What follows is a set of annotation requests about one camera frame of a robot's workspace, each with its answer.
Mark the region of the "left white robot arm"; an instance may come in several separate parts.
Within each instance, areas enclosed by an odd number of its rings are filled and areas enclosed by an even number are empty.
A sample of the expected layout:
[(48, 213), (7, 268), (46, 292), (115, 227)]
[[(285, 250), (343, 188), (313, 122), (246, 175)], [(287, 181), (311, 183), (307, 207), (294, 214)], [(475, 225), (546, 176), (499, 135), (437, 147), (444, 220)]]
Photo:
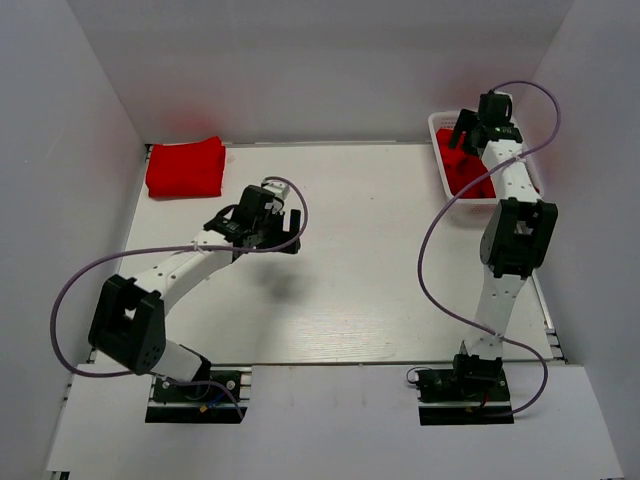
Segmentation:
[(251, 253), (296, 254), (308, 209), (285, 209), (293, 184), (270, 176), (247, 186), (238, 203), (220, 210), (187, 246), (169, 250), (165, 260), (125, 278), (103, 284), (88, 340), (135, 375), (174, 381), (188, 398), (211, 387), (211, 363), (166, 334), (171, 309), (215, 272)]

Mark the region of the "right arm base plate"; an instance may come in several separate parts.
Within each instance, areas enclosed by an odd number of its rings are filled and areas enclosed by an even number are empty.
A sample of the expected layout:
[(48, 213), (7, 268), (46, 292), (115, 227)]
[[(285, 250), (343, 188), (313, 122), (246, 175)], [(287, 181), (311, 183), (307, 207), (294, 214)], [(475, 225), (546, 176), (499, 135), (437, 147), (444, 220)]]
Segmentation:
[(406, 381), (417, 391), (421, 426), (485, 426), (514, 423), (511, 395), (504, 372), (496, 383), (461, 386), (453, 369), (414, 367)]

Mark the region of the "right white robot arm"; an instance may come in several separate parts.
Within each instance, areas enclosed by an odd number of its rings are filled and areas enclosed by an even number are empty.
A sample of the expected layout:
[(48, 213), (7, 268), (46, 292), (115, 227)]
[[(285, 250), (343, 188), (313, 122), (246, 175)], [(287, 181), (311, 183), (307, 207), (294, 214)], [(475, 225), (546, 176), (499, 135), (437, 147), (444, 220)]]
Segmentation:
[(472, 399), (500, 381), (503, 340), (514, 305), (531, 274), (541, 266), (558, 209), (542, 200), (524, 162), (523, 138), (512, 122), (512, 97), (490, 90), (478, 110), (460, 112), (449, 146), (477, 153), (492, 173), (497, 204), (481, 238), (482, 292), (472, 328), (454, 357), (451, 384)]

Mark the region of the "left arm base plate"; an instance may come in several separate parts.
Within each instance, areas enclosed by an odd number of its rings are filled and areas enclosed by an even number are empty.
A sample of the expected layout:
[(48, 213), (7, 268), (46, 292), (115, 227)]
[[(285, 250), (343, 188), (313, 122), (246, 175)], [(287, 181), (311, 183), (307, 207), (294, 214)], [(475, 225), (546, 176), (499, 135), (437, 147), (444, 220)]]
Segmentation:
[[(212, 381), (222, 384), (246, 414), (250, 400), (250, 367), (221, 367), (210, 372)], [(230, 397), (216, 386), (179, 387), (165, 378), (153, 380), (147, 403), (148, 424), (237, 425), (242, 422)]]

